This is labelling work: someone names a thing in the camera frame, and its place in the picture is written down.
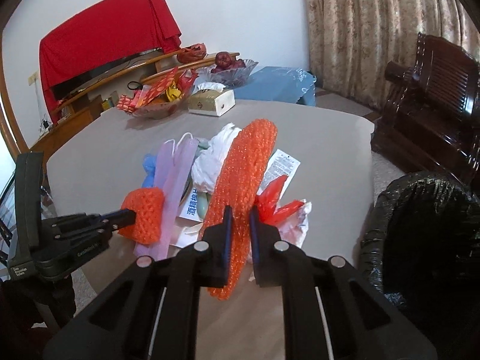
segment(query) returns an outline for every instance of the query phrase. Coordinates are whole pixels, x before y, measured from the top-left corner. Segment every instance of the chair backrest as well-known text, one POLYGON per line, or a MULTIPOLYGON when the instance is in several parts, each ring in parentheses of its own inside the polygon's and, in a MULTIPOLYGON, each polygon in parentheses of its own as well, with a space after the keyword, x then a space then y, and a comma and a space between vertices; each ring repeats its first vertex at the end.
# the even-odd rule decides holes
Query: chair backrest
POLYGON ((418 34, 415 76, 429 103, 457 119, 471 119, 479 106, 478 62, 444 38, 418 34))

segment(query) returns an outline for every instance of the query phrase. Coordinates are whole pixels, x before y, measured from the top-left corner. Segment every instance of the curtain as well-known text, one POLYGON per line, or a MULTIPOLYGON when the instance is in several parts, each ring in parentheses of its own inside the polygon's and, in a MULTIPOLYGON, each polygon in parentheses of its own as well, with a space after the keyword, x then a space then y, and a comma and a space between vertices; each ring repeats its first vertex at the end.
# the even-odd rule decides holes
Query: curtain
POLYGON ((323 87, 381 109, 393 60, 413 66, 418 32, 480 59, 480 34, 459 0, 306 0, 310 69, 323 87))

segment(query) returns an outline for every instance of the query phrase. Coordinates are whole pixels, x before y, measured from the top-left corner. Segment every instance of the green object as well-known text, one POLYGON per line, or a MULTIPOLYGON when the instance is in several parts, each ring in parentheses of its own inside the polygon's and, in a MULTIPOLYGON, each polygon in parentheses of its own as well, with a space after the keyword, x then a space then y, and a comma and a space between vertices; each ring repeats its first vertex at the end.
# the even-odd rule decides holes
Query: green object
POLYGON ((197 213, 201 219, 205 219, 208 210, 207 194, 205 192, 197 192, 197 213))

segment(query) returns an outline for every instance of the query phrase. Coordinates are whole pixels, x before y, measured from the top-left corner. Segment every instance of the red apple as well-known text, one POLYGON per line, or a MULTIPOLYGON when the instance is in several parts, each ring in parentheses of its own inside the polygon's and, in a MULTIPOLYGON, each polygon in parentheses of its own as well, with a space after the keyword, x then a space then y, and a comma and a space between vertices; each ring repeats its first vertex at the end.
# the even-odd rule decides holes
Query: red apple
POLYGON ((215 56, 215 64, 222 69, 228 69, 232 64, 232 57, 226 51, 221 51, 215 56))
POLYGON ((234 63, 232 63, 229 69, 239 69, 244 67, 245 67, 245 62, 243 62, 243 59, 239 59, 238 61, 235 61, 234 63))

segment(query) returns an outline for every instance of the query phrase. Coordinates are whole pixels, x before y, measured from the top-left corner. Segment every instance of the wooden chair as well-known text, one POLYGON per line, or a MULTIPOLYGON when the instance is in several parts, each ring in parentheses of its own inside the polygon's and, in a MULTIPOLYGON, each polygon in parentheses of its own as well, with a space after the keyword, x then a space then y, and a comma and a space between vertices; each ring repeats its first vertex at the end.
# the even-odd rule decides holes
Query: wooden chair
POLYGON ((478 62, 443 38, 419 33, 415 66, 390 62, 385 78, 393 85, 372 149, 407 172, 446 172, 480 189, 478 62))

